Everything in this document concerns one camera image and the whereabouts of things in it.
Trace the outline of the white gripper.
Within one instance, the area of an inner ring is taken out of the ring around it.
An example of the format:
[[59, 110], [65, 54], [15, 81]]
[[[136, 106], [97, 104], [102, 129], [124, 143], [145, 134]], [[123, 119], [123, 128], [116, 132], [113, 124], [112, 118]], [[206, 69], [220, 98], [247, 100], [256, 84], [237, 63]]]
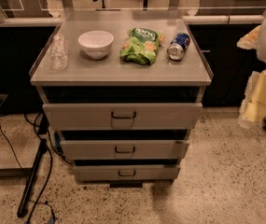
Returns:
[[266, 69], [253, 71], [249, 77], [245, 98], [239, 109], [238, 124], [243, 128], [260, 126], [266, 118]]

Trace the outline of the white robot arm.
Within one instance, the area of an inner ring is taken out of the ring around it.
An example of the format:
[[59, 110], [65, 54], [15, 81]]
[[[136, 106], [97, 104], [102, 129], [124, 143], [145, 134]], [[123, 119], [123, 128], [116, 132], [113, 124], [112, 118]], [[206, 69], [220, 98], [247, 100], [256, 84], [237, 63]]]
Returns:
[[[237, 46], [254, 49], [260, 61], [266, 63], [266, 17], [262, 24], [243, 36]], [[262, 125], [266, 129], [266, 68], [253, 71], [245, 87], [245, 98], [239, 109], [238, 124], [243, 128]]]

